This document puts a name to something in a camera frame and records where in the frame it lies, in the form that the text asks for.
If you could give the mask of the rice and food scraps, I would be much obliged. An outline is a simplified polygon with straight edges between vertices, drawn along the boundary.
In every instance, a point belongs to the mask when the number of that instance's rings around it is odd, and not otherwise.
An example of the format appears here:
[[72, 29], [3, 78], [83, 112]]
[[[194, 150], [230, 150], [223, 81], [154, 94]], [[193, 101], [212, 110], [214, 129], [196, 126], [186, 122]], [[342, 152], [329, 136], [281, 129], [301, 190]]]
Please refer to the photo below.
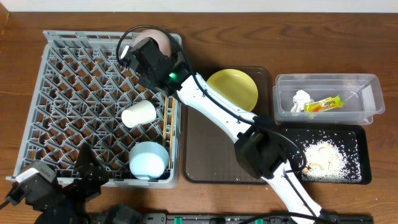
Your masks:
[[300, 174], [302, 180], [350, 184], [362, 181], [354, 132], [295, 129], [292, 137], [304, 151], [307, 161]]

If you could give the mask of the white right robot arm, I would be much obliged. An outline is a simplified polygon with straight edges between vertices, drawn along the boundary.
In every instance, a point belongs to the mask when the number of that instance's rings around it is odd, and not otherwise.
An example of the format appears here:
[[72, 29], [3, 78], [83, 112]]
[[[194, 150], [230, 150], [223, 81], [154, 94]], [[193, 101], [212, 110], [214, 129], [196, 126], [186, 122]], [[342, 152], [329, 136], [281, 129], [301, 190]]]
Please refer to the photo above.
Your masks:
[[290, 153], [303, 151], [281, 134], [268, 116], [257, 116], [234, 105], [206, 84], [188, 60], [163, 54], [146, 37], [117, 52], [120, 65], [140, 75], [139, 83], [197, 110], [221, 128], [234, 144], [238, 164], [255, 179], [265, 180], [288, 209], [295, 223], [332, 223], [303, 188], [290, 165]]

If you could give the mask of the wooden chopstick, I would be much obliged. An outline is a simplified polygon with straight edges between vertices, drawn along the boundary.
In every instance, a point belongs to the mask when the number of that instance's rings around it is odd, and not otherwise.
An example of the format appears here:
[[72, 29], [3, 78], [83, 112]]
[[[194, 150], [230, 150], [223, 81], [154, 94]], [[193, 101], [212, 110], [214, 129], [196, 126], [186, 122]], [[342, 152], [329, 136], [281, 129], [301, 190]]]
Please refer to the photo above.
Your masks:
[[174, 113], [175, 113], [175, 98], [172, 98], [171, 105], [172, 105], [172, 114], [171, 114], [171, 126], [170, 126], [170, 150], [169, 150], [169, 165], [168, 168], [170, 169], [172, 166], [172, 145], [173, 145], [173, 136], [174, 136]]
[[163, 145], [163, 147], [165, 147], [166, 138], [167, 138], [166, 130], [167, 130], [168, 102], [169, 102], [169, 98], [165, 97], [165, 99], [164, 99], [163, 129], [162, 129], [162, 145]]

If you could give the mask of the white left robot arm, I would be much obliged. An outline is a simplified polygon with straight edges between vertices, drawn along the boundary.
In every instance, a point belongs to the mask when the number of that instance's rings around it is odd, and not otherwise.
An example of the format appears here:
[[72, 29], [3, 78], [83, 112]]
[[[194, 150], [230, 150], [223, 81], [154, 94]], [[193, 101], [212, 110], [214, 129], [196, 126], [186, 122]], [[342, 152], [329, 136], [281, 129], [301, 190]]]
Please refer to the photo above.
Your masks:
[[101, 186], [108, 182], [108, 172], [97, 160], [90, 145], [80, 146], [75, 171], [80, 177], [62, 186], [56, 172], [45, 162], [35, 160], [15, 177], [12, 189], [1, 208], [18, 205], [25, 200], [41, 214], [36, 223], [130, 223], [142, 221], [142, 215], [123, 205], [111, 207], [104, 215], [89, 215], [86, 202], [101, 195]]

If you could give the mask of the light blue bowl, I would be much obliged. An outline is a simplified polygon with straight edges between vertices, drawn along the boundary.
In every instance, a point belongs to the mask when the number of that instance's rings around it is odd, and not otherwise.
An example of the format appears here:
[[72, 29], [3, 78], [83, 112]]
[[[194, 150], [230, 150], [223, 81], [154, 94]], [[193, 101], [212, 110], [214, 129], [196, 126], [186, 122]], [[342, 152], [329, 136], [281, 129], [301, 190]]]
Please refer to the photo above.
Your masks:
[[165, 172], [169, 158], [163, 145], [151, 141], [139, 142], [129, 152], [129, 168], [137, 179], [157, 179]]

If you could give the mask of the white napkin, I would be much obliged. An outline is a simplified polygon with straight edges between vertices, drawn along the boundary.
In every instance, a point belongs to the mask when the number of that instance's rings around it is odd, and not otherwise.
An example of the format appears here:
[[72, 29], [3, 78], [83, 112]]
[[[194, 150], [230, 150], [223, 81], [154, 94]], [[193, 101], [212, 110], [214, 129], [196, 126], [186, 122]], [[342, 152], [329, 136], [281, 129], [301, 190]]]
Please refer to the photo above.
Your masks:
[[304, 111], [306, 104], [314, 102], [310, 95], [304, 90], [298, 90], [292, 100], [294, 105], [290, 111], [295, 113]]

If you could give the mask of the yellow plate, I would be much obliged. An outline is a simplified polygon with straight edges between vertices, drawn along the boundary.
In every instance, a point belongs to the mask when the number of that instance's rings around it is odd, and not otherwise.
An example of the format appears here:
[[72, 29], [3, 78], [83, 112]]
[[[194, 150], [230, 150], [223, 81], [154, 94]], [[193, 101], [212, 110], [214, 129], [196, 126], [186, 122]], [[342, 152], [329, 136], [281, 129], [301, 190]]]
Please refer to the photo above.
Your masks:
[[254, 80], [237, 69], [223, 69], [207, 79], [207, 84], [238, 107], [252, 111], [257, 104], [258, 89]]

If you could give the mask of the white cup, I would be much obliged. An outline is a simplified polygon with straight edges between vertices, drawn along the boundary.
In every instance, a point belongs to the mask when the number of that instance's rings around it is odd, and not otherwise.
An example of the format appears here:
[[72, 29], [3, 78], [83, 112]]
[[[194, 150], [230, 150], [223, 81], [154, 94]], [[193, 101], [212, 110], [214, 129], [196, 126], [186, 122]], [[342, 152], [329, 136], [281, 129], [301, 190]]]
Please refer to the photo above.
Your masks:
[[154, 105], [147, 100], [142, 100], [121, 113], [123, 124], [128, 128], [134, 128], [141, 124], [148, 124], [156, 119]]

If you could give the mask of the yellow orange snack wrapper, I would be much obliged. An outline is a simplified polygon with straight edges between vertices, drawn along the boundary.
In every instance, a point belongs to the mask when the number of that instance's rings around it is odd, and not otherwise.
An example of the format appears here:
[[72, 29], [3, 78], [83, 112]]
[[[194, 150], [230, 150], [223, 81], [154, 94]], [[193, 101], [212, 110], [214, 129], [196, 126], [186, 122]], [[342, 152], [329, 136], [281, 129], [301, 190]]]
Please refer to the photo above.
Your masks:
[[339, 96], [328, 97], [320, 101], [307, 103], [304, 107], [304, 111], [317, 113], [317, 112], [331, 110], [334, 108], [341, 108], [344, 105], [345, 103], [341, 100]]

